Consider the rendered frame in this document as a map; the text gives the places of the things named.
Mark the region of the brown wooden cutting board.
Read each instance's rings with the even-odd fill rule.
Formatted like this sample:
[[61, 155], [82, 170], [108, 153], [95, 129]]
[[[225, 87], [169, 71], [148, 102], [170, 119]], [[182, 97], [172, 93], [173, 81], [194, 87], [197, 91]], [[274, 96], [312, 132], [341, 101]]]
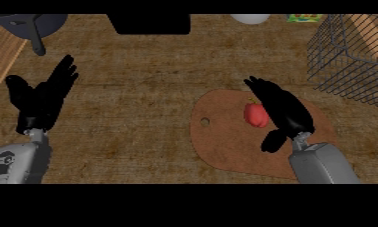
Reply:
[[244, 109], [250, 98], [259, 101], [251, 92], [223, 89], [201, 96], [191, 117], [195, 151], [220, 170], [296, 180], [291, 139], [276, 153], [262, 151], [262, 142], [276, 126], [269, 122], [265, 128], [257, 128], [247, 123]]

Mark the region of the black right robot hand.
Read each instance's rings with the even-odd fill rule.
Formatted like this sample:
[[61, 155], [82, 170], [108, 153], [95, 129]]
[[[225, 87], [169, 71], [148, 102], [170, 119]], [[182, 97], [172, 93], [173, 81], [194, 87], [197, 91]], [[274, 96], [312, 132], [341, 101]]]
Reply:
[[287, 139], [294, 140], [300, 134], [312, 135], [315, 133], [313, 118], [299, 98], [276, 83], [254, 76], [244, 82], [257, 96], [276, 126], [262, 142], [262, 151], [276, 153]]

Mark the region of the pale wooden board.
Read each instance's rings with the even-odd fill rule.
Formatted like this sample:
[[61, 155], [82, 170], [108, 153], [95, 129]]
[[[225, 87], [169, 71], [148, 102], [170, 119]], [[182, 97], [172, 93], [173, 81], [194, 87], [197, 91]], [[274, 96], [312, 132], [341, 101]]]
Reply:
[[0, 83], [5, 80], [8, 72], [12, 68], [15, 60], [27, 44], [27, 40], [18, 38], [0, 26]]

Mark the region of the red bell pepper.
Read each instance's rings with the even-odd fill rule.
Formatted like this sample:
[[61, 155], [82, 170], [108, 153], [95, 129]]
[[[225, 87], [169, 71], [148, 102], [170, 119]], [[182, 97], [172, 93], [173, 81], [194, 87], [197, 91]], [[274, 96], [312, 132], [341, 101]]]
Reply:
[[265, 128], [269, 124], [269, 114], [266, 109], [253, 98], [250, 98], [250, 102], [245, 104], [244, 118], [253, 127]]

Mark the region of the dark grey frying pan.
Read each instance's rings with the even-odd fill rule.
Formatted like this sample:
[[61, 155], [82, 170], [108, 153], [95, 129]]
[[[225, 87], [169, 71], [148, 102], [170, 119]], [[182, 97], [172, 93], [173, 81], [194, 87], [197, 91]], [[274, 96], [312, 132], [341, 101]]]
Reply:
[[64, 26], [67, 14], [0, 14], [0, 26], [20, 38], [31, 41], [33, 51], [46, 55], [42, 39]]

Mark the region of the white round bowl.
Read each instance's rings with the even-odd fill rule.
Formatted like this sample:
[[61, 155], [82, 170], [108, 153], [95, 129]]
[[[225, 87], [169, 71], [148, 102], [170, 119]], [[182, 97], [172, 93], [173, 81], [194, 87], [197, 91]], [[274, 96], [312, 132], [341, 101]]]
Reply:
[[232, 14], [232, 18], [248, 25], [262, 24], [268, 21], [271, 15], [269, 14]]

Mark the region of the black box appliance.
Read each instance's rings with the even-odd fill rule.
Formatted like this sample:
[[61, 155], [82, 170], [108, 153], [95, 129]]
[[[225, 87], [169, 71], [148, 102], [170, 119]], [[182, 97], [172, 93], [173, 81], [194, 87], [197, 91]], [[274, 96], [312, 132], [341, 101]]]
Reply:
[[189, 14], [110, 14], [114, 29], [121, 35], [188, 35]]

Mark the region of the green printed packet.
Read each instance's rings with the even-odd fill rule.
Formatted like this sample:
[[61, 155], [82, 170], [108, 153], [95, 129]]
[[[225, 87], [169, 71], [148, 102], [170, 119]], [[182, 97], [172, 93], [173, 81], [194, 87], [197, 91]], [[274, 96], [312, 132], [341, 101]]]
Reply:
[[287, 21], [290, 23], [313, 23], [322, 18], [322, 14], [290, 14]]

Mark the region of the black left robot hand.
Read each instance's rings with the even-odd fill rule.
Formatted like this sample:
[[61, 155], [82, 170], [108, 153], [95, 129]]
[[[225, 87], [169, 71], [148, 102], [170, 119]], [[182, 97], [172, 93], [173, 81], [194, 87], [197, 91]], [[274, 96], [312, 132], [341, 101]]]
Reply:
[[31, 129], [45, 131], [52, 129], [77, 78], [77, 66], [71, 55], [64, 57], [49, 79], [36, 88], [21, 76], [6, 77], [11, 103], [20, 110], [17, 125], [20, 134], [25, 134]]

